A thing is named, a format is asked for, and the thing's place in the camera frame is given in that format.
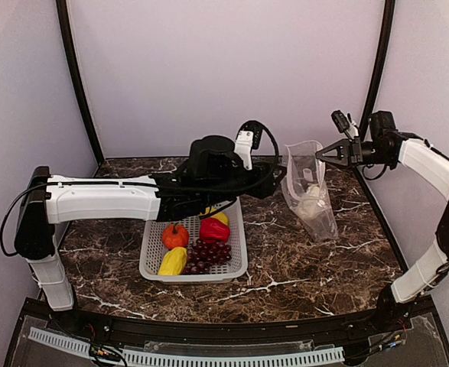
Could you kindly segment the clear zip top bag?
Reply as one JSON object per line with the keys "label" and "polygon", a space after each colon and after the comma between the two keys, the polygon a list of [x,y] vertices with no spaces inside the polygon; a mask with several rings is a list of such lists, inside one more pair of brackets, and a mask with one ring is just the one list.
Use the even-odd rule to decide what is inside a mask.
{"label": "clear zip top bag", "polygon": [[285,145],[282,164],[287,173],[281,190],[289,209],[315,241],[338,237],[337,222],[325,180],[326,164],[315,157],[323,148],[315,140]]}

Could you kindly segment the white plastic basket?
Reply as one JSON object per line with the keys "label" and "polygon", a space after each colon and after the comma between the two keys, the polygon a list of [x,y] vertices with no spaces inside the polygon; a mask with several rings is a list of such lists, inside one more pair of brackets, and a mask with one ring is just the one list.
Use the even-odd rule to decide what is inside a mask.
{"label": "white plastic basket", "polygon": [[160,276],[158,271],[168,249],[161,241],[163,231],[170,225],[168,222],[147,221],[142,238],[139,259],[139,271],[149,281],[163,284],[222,284],[242,276],[248,268],[246,236],[242,219],[241,203],[223,202],[223,213],[229,219],[231,259],[223,265],[213,265],[208,274],[183,274],[178,276]]}

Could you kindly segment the orange toy pumpkin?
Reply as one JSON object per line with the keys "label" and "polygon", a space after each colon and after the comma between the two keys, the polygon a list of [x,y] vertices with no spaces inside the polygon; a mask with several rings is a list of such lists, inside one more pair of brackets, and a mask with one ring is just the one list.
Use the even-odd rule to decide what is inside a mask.
{"label": "orange toy pumpkin", "polygon": [[161,241],[168,250],[185,248],[190,241],[190,234],[183,225],[171,224],[162,232]]}

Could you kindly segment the white toy cauliflower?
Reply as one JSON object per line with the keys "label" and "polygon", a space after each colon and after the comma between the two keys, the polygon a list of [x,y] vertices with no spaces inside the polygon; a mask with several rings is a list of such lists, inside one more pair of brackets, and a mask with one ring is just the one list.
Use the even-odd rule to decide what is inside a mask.
{"label": "white toy cauliflower", "polygon": [[302,220],[313,219],[326,207],[321,188],[317,184],[312,184],[301,196],[298,205],[298,216]]}

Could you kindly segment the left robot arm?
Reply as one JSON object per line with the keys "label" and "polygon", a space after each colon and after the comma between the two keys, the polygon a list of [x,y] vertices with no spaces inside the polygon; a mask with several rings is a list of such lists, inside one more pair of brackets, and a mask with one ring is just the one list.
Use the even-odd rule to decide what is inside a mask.
{"label": "left robot arm", "polygon": [[58,322],[82,333],[87,317],[75,307],[54,239],[55,226],[83,219],[140,219],[179,222],[204,214],[242,195],[271,196],[286,174],[279,157],[252,162],[261,135],[249,128],[236,140],[210,135],[194,141],[189,158],[174,172],[128,179],[80,179],[55,176],[47,166],[34,170],[28,188],[13,200],[19,205],[13,252],[34,270],[37,283]]}

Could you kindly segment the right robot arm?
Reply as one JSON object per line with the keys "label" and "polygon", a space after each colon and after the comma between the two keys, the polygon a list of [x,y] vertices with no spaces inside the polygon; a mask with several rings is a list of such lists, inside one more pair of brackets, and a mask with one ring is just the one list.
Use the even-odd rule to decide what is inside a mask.
{"label": "right robot arm", "polygon": [[368,118],[368,141],[360,137],[356,124],[340,110],[333,112],[331,118],[345,137],[319,150],[316,159],[340,168],[381,164],[393,170],[402,165],[428,182],[447,202],[433,244],[388,287],[386,296],[392,303],[383,303],[369,316],[370,326],[385,332],[399,319],[395,304],[406,304],[433,289],[449,272],[449,157],[427,139],[399,131],[391,112],[375,112]]}

